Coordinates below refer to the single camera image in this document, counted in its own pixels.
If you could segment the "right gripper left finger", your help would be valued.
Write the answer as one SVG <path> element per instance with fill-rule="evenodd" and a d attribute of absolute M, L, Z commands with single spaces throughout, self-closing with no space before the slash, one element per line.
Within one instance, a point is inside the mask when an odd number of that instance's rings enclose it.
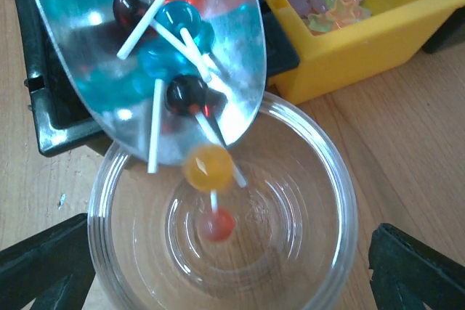
<path fill-rule="evenodd" d="M 81 309 L 94 277 L 80 213 L 1 251 L 1 308 Z"/>

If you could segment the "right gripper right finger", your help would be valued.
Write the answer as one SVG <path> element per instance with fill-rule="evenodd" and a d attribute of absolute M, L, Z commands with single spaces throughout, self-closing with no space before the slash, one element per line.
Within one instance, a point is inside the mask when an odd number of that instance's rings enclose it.
<path fill-rule="evenodd" d="M 378 309 L 463 309 L 464 266 L 383 223 L 368 251 Z"/>

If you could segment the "clear plastic jar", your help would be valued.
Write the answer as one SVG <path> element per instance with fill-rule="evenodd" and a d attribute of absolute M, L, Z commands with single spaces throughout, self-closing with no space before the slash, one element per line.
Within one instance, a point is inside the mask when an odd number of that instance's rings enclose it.
<path fill-rule="evenodd" d="M 333 308 L 358 231 L 338 150 L 308 115 L 266 94 L 231 155 L 246 186 L 202 192 L 178 168 L 150 175 L 108 148 L 88 236 L 115 308 Z"/>

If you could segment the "metal scoop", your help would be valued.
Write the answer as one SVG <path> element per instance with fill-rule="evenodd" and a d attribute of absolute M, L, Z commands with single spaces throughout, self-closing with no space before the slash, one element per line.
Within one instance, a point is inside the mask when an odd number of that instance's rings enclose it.
<path fill-rule="evenodd" d="M 105 133 L 147 160 L 154 83 L 196 74 L 168 41 L 149 30 L 132 53 L 117 56 L 129 32 L 114 18 L 113 0 L 34 0 L 73 88 Z M 210 73 L 209 110 L 227 145 L 254 122 L 267 59 L 259 0 L 195 0 L 206 23 L 195 36 Z"/>

